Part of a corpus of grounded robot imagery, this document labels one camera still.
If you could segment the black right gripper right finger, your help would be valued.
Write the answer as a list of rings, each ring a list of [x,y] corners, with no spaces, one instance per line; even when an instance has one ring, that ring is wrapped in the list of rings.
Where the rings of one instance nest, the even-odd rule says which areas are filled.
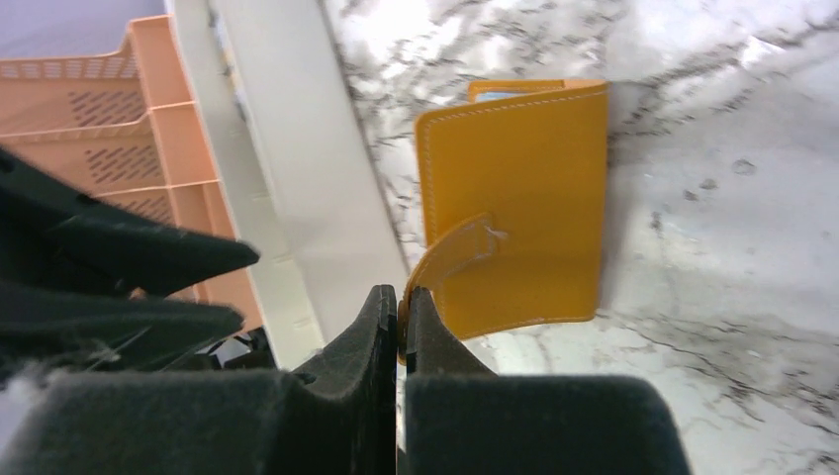
[[[442,322],[428,290],[400,306],[410,474],[687,474],[671,411],[620,375],[507,375]]]

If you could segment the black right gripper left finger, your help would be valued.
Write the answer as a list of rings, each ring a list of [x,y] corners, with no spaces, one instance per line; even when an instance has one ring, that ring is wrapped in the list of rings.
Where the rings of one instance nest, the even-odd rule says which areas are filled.
[[[293,371],[58,377],[1,454],[5,474],[393,474],[397,298]]]

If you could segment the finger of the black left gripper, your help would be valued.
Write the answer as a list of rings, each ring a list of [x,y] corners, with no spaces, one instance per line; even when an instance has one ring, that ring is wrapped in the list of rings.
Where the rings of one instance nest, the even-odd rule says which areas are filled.
[[[232,307],[1,285],[1,371],[159,371],[239,332]]]
[[[67,271],[48,279],[76,291],[168,296],[256,263],[243,241],[150,221],[98,201],[1,151],[1,230],[22,232]]]

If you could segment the yellow leather card holder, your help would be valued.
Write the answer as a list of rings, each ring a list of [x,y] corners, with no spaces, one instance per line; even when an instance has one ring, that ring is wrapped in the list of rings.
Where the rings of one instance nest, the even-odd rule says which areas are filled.
[[[477,80],[415,121],[426,248],[418,287],[457,338],[591,320],[599,305],[609,84]]]

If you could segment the white plastic card tray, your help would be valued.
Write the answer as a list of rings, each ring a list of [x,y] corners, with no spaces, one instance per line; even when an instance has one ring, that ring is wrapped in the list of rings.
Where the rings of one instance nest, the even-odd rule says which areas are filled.
[[[170,1],[276,363],[338,336],[408,266],[318,1]]]

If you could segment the peach plastic file rack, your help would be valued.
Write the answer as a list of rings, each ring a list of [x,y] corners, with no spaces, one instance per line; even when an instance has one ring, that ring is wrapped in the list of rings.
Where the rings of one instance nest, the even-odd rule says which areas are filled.
[[[168,16],[130,21],[111,53],[3,60],[1,143],[108,204],[235,237]]]

